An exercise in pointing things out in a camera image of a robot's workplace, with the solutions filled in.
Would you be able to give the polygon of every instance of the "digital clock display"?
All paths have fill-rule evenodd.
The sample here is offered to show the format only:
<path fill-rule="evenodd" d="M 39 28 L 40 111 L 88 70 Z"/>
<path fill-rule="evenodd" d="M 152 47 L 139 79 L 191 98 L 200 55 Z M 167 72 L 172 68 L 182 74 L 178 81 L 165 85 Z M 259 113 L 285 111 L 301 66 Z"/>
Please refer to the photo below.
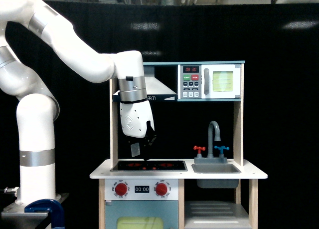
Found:
<path fill-rule="evenodd" d="M 199 66 L 184 66 L 183 73 L 199 73 Z"/>
<path fill-rule="evenodd" d="M 150 193 L 149 186 L 135 186 L 135 193 Z"/>

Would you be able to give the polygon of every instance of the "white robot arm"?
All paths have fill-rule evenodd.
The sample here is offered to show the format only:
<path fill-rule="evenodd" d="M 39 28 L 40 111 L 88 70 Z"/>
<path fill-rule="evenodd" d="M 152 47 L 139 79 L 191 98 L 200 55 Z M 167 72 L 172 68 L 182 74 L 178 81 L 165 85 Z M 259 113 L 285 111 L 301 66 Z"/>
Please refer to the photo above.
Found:
<path fill-rule="evenodd" d="M 23 65 L 8 45 L 4 34 L 8 21 L 21 23 L 35 33 L 86 80 L 100 83 L 117 77 L 124 134 L 142 141 L 145 136 L 153 136 L 147 144 L 153 143 L 153 115 L 141 53 L 99 54 L 75 34 L 67 19 L 42 0 L 0 0 L 0 88 L 20 100 L 19 204 L 56 198 L 53 121 L 59 115 L 59 105 L 36 72 Z"/>
<path fill-rule="evenodd" d="M 154 130 L 147 101 L 142 55 L 138 51 L 99 54 L 74 32 L 72 24 L 42 0 L 0 0 L 0 88 L 21 100 L 31 93 L 57 101 L 39 76 L 19 62 L 5 40 L 7 21 L 21 23 L 50 45 L 60 59 L 86 80 L 94 83 L 117 77 L 121 97 L 121 123 L 125 135 L 143 138 L 147 122 Z"/>

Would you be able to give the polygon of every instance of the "wooden post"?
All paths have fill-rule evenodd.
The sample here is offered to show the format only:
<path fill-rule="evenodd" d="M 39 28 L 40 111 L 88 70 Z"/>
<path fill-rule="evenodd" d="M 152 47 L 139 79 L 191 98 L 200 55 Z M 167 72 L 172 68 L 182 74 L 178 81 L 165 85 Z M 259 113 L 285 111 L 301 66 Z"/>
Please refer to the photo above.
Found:
<path fill-rule="evenodd" d="M 240 102 L 234 102 L 234 161 L 244 165 L 244 64 L 241 64 Z"/>
<path fill-rule="evenodd" d="M 249 179 L 249 224 L 258 228 L 258 179 Z"/>
<path fill-rule="evenodd" d="M 104 179 L 99 179 L 99 229 L 105 229 Z"/>
<path fill-rule="evenodd" d="M 239 179 L 239 184 L 238 184 L 238 187 L 236 187 L 234 189 L 234 198 L 235 198 L 235 203 L 236 204 L 241 204 L 241 179 Z"/>
<path fill-rule="evenodd" d="M 178 180 L 178 229 L 185 227 L 185 181 Z"/>
<path fill-rule="evenodd" d="M 117 91 L 117 79 L 110 80 L 110 159 L 111 167 L 118 161 L 118 103 L 113 102 Z"/>

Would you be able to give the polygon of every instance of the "microwave door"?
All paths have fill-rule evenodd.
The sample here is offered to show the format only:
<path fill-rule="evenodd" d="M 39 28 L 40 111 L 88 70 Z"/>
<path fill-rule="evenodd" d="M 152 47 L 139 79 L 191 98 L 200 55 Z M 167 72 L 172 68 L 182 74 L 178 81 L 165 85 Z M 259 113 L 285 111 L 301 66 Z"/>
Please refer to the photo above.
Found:
<path fill-rule="evenodd" d="M 237 64 L 202 65 L 201 98 L 240 98 L 240 64 L 238 66 Z"/>

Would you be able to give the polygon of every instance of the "microwave handle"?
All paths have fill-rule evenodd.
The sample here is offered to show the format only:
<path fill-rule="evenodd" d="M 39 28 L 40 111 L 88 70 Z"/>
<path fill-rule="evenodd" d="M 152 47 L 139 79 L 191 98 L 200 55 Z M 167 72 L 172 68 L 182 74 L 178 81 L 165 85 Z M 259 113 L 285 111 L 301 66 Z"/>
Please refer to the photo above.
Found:
<path fill-rule="evenodd" d="M 204 94 L 209 94 L 209 69 L 205 68 L 204 69 Z"/>

